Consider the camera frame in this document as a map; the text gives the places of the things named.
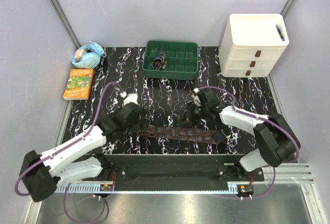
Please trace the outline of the brown tie with blue flowers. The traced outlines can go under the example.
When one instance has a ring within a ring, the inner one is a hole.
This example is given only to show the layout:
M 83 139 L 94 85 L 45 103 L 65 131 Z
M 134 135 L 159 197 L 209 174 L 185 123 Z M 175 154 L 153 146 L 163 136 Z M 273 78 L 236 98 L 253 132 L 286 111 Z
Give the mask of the brown tie with blue flowers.
M 224 135 L 217 130 L 185 127 L 157 127 L 149 125 L 146 130 L 140 131 L 139 134 L 143 137 L 154 137 L 216 145 L 225 140 Z

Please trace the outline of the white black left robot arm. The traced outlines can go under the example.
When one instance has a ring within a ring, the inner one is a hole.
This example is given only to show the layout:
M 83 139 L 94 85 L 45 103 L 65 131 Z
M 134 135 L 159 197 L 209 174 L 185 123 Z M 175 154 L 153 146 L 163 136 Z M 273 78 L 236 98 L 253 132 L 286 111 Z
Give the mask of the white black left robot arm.
M 16 194 L 22 195 L 18 186 L 23 182 L 26 195 L 40 202 L 59 186 L 88 178 L 107 180 L 112 172 L 111 163 L 103 155 L 96 154 L 83 161 L 80 158 L 127 133 L 143 130 L 148 124 L 145 109 L 131 102 L 108 116 L 96 117 L 87 131 L 64 144 L 40 154 L 35 150 L 28 152 L 14 186 Z

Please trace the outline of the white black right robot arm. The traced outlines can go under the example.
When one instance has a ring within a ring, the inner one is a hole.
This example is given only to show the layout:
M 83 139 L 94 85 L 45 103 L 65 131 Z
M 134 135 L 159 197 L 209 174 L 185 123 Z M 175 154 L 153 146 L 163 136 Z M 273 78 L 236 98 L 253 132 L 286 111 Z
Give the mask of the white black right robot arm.
M 257 168 L 278 167 L 291 157 L 299 158 L 301 144 L 281 114 L 255 114 L 237 108 L 234 95 L 218 87 L 195 88 L 192 96 L 185 121 L 209 120 L 236 127 L 255 137 L 257 149 L 245 154 L 234 168 L 238 180 L 247 180 Z

